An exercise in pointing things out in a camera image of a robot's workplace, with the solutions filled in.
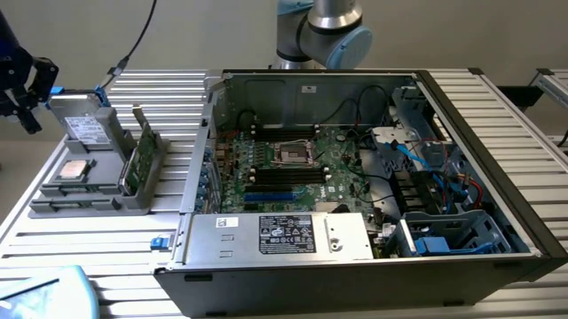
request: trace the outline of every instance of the blue cable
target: blue cable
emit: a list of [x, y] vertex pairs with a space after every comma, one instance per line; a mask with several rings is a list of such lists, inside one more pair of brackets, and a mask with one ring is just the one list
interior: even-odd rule
[[[398, 145], [398, 150], [400, 150], [411, 159], [416, 160], [420, 164], [423, 164], [423, 166], [427, 168], [428, 172], [432, 172], [432, 166], [428, 164], [428, 162], [424, 159], [422, 159], [419, 156], [412, 154], [411, 151], [408, 150], [408, 148], [403, 144]], [[444, 181], [442, 180], [442, 178], [435, 174], [434, 179], [444, 190], [446, 186], [444, 186]], [[463, 192], [462, 189], [459, 188], [459, 186], [455, 183], [450, 183], [450, 185], [451, 185], [451, 187], [455, 191]], [[451, 203], [450, 199], [447, 200], [447, 202], [448, 203], [447, 203], [447, 206], [446, 206], [446, 213], [448, 214], [451, 212], [452, 203]]]

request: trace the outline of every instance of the white wall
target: white wall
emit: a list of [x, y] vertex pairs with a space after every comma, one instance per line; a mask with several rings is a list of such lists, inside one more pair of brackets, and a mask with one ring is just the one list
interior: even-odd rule
[[[376, 40], [364, 67], [479, 66], [498, 83], [526, 84], [538, 67], [568, 67], [566, 0], [360, 0]], [[267, 67], [276, 50], [276, 0], [160, 0], [132, 68]], [[62, 68], [58, 84], [93, 87], [129, 52], [152, 0], [0, 0], [23, 46]], [[537, 122], [562, 130], [562, 112]], [[0, 138], [59, 138], [51, 114], [27, 136], [0, 122]]]

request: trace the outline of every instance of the blue latch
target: blue latch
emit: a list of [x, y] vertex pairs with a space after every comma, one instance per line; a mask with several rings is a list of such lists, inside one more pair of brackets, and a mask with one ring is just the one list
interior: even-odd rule
[[444, 237], [423, 237], [415, 241], [416, 251], [422, 256], [483, 255], [491, 253], [492, 243], [484, 243], [471, 249], [451, 249]]
[[153, 241], [150, 242], [150, 250], [152, 251], [170, 250], [170, 240], [172, 240], [172, 236], [154, 238]]

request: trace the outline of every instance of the metal rail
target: metal rail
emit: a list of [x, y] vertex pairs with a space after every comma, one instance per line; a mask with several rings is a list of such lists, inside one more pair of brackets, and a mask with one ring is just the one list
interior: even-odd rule
[[568, 70], [538, 69], [531, 82], [568, 109]]
[[[512, 111], [486, 78], [468, 70], [434, 70], [491, 153], [568, 249], [568, 174], [541, 131]], [[185, 318], [150, 274], [150, 240], [178, 227], [178, 208], [202, 112], [205, 71], [125, 72], [110, 91], [121, 123], [140, 134], [132, 115], [141, 103], [154, 128], [173, 141], [153, 214], [138, 217], [30, 219], [27, 202], [59, 158], [58, 151], [0, 228], [0, 288], [65, 265], [82, 265], [106, 318]], [[508, 285], [474, 307], [325, 314], [327, 318], [496, 318], [568, 315], [568, 266], [538, 282]], [[320, 315], [291, 316], [315, 318]]]

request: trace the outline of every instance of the blue tab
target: blue tab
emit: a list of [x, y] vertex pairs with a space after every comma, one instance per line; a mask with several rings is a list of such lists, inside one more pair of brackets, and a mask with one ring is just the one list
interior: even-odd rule
[[65, 91], [63, 86], [54, 86], [53, 91], [50, 92], [51, 95], [61, 95]]
[[95, 86], [95, 94], [99, 97], [101, 104], [103, 107], [110, 108], [110, 101], [108, 97], [108, 91], [101, 86]]

